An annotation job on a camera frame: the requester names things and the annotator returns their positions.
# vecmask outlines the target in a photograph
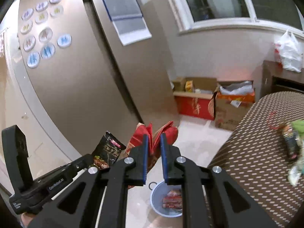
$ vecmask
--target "plastic bag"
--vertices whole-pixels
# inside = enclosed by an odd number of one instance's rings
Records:
[[[252,88],[251,81],[244,81],[242,83],[231,84],[227,87],[219,87],[223,95],[246,95],[252,93],[254,89]]]
[[[294,34],[287,30],[286,33],[275,43],[276,53],[284,69],[301,72],[302,69],[302,48]]]

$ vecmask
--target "white window frame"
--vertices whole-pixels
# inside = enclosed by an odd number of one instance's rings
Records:
[[[180,33],[192,31],[216,29],[216,28],[255,28],[285,32],[289,30],[296,36],[304,39],[303,25],[302,30],[287,24],[257,19],[252,0],[244,0],[248,9],[249,17],[233,17],[221,19],[208,19],[194,22],[190,8],[186,0],[169,0]]]

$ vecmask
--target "silver screw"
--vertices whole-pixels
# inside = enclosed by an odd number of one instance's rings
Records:
[[[185,163],[186,162],[186,158],[183,156],[179,156],[176,158],[176,161],[179,163]]]
[[[90,167],[89,169],[88,169],[88,172],[90,173],[90,174],[95,174],[95,173],[97,173],[97,171],[98,171],[98,169],[96,168],[96,167]]]
[[[215,173],[220,173],[222,171],[221,167],[219,166],[213,166],[212,167],[212,170],[215,172]]]
[[[132,164],[132,163],[134,162],[134,159],[131,158],[131,157],[127,157],[127,158],[125,158],[124,162],[125,162],[126,164]]]

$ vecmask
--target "open cardboard box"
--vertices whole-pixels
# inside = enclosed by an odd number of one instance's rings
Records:
[[[193,81],[194,88],[215,92],[217,88],[216,78],[179,77],[172,81],[175,89],[179,90],[173,92],[179,114],[214,120],[215,94],[180,91],[184,90],[186,81]]]
[[[219,81],[225,87],[233,83],[244,81]],[[255,102],[255,91],[247,95],[223,95],[217,88],[215,97],[215,126],[228,130],[235,130],[240,121]]]

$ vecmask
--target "brown checkered tablecloth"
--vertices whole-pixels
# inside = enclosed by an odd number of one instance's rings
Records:
[[[276,129],[282,120],[296,119],[304,119],[303,94],[278,92],[263,97],[210,163],[224,168],[279,227],[287,226],[304,201],[304,177],[296,187],[288,182],[292,164]]]

